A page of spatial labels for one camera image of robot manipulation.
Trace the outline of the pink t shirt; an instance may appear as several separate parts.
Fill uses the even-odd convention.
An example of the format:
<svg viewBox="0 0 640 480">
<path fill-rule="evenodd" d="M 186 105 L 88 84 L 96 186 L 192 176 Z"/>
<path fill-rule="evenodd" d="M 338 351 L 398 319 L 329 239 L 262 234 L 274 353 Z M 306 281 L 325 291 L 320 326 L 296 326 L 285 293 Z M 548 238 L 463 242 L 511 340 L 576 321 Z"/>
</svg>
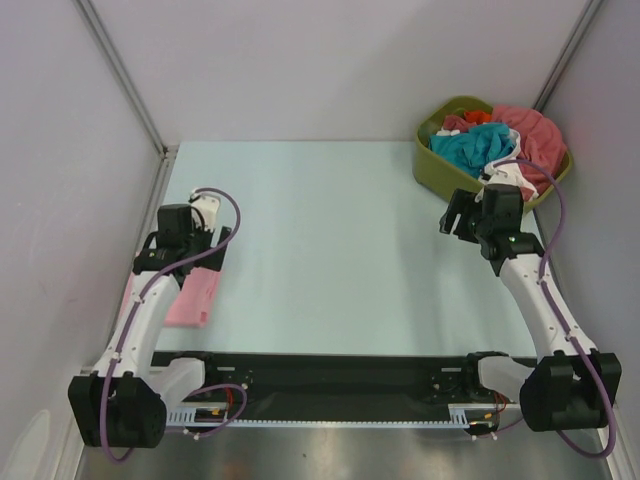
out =
<svg viewBox="0 0 640 480">
<path fill-rule="evenodd" d="M 125 320 L 125 310 L 133 291 L 142 289 L 148 280 L 157 272 L 143 272 L 141 275 L 130 274 L 121 302 L 118 320 Z M 164 318 L 163 327 L 167 328 L 202 328 L 211 315 L 221 273 L 203 267 L 191 270 L 182 289 L 173 301 Z"/>
</svg>

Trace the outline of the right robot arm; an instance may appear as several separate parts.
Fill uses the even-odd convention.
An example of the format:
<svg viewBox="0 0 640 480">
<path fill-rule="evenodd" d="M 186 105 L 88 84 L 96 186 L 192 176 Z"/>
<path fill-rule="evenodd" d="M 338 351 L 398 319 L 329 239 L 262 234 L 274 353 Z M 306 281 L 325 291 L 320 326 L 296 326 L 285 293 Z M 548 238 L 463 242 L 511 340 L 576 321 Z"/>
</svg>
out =
<svg viewBox="0 0 640 480">
<path fill-rule="evenodd" d="M 481 358 L 463 373 L 473 401 L 495 391 L 515 399 L 536 432 L 616 429 L 613 403 L 622 368 L 584 333 L 546 269 L 538 237 L 521 229 L 524 201 L 515 186 L 492 184 L 483 196 L 454 191 L 439 222 L 444 234 L 476 243 L 525 321 L 537 362 L 527 368 L 505 355 Z"/>
</svg>

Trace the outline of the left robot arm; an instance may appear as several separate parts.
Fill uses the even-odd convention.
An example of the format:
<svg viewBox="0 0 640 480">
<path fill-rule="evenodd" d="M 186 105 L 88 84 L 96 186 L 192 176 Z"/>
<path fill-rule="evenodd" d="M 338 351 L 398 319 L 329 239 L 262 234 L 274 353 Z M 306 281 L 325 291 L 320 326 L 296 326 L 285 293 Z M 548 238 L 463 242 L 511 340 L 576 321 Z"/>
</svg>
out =
<svg viewBox="0 0 640 480">
<path fill-rule="evenodd" d="M 153 448 L 168 413 L 191 392 L 214 397 L 220 374 L 199 358 L 151 372 L 161 330 L 203 327 L 217 292 L 231 227 L 215 226 L 217 195 L 195 194 L 159 208 L 157 227 L 136 253 L 114 333 L 89 374 L 74 377 L 68 399 L 89 447 Z"/>
</svg>

